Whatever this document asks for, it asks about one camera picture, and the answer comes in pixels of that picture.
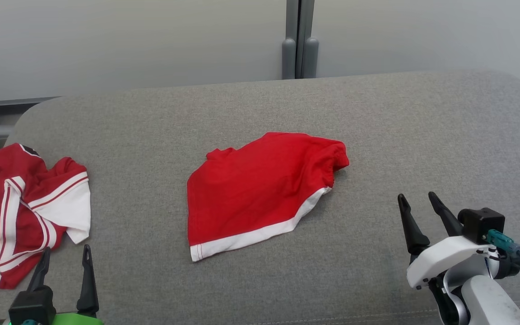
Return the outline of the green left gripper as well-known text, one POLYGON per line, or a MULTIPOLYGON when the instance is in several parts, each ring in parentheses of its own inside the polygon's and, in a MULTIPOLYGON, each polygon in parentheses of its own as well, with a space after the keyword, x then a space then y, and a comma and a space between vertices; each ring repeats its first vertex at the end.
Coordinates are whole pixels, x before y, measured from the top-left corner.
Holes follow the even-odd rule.
MULTIPOLYGON (((45 284, 45 276, 49 271, 51 248, 46 247, 38 261, 28 285, 28 292, 35 292, 45 284)), ((84 269, 81 291, 76 308, 78 313, 58 313, 52 325, 104 325, 101 319, 95 318, 99 311, 98 293, 95 281, 91 246, 84 245, 81 265, 84 269)))

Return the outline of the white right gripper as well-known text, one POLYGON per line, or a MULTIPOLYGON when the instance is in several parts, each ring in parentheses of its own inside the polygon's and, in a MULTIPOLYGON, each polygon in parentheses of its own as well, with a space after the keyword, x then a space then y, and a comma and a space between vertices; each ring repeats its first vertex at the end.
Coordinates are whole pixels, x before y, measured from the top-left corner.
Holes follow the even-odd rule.
POLYGON ((456 216, 433 191, 428 193, 428 198, 449 236, 433 246, 413 218, 411 206, 404 194, 401 193, 397 197, 406 247, 410 254, 410 265, 406 273, 409 286, 411 288, 424 286, 425 279, 431 280, 467 259, 472 264, 476 264, 477 269, 483 269, 483 275, 490 275, 491 278, 497 276, 498 262, 484 261, 491 257, 491 253, 497 257, 497 251, 490 251, 492 246, 487 243, 479 245, 460 236, 463 225, 456 216))

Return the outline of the red shorts white hem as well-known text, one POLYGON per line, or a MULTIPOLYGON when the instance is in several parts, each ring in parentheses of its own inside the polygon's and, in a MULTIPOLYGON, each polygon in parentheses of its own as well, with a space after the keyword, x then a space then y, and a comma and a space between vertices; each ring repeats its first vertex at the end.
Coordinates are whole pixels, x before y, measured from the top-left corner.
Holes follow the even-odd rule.
POLYGON ((348 166, 343 142, 299 132, 209 152, 186 183, 192 261, 295 230, 348 166))

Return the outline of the grey partition base rail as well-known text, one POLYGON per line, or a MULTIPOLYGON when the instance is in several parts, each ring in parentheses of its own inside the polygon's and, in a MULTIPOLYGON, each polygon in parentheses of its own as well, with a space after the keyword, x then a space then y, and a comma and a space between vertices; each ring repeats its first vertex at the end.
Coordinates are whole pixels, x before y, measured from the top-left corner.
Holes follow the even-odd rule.
POLYGON ((54 98, 59 98, 59 96, 43 97, 43 98, 26 98, 26 99, 15 99, 15 100, 2 100, 2 101, 0 101, 0 106, 38 104, 38 103, 45 102, 45 101, 48 101, 48 100, 51 100, 54 98))

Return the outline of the grey partition post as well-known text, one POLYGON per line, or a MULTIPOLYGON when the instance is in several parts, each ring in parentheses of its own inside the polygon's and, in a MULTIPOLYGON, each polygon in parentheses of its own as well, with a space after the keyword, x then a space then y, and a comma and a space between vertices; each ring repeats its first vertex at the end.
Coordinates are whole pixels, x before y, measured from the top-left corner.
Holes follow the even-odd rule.
POLYGON ((285 39, 281 43, 281 78, 295 79, 299 0, 286 0, 285 39))
POLYGON ((315 0, 298 0, 295 78, 316 77, 319 41, 312 36, 315 0))

